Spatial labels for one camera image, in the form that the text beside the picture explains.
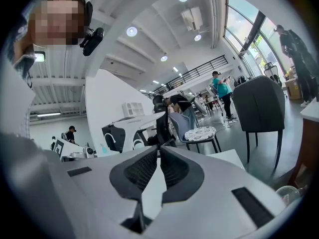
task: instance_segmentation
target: woman in teal shirt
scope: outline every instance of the woman in teal shirt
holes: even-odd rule
[[[230,93],[232,92],[230,87],[218,78],[218,72],[213,72],[213,86],[217,89],[218,96],[224,101],[224,108],[227,118],[234,119],[230,113]]]

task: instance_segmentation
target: teal shirt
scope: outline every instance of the teal shirt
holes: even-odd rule
[[[218,96],[221,98],[231,92],[230,87],[226,83],[218,84],[220,79],[214,78],[213,79],[213,85],[218,91]]]

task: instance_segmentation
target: metal railing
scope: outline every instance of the metal railing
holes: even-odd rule
[[[178,76],[175,79],[167,82],[165,86],[161,86],[160,88],[154,90],[154,93],[150,94],[149,96],[150,98],[152,98],[155,95],[162,95],[168,91],[175,89],[176,87],[179,87],[180,85],[183,85],[186,82],[189,82],[207,72],[214,71],[217,68],[227,64],[228,62],[225,58],[225,55],[217,57],[206,62],[205,64],[194,68],[193,70],[184,73],[182,76]]]

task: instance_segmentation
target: cushion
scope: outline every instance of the cushion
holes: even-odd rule
[[[216,133],[216,129],[212,126],[203,126],[189,130],[184,137],[187,141],[202,141],[211,138]]]

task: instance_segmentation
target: concrete floor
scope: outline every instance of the concrete floor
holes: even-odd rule
[[[250,134],[250,162],[247,163],[246,133],[242,131],[240,121],[231,128],[225,127],[222,121],[221,111],[199,119],[200,126],[213,126],[217,130],[217,137],[222,151],[235,149],[246,171],[270,185],[274,189],[287,184],[289,176],[297,161],[301,139],[303,120],[300,116],[302,108],[300,103],[286,99],[285,129],[283,131],[283,143],[277,169],[274,170],[276,161],[277,132],[258,133],[258,147],[256,147],[255,134]],[[231,105],[231,111],[236,116],[236,111]],[[186,145],[177,141],[178,148],[186,148]],[[190,150],[197,152],[196,145],[191,145]],[[199,144],[202,154],[215,153],[211,142]]]

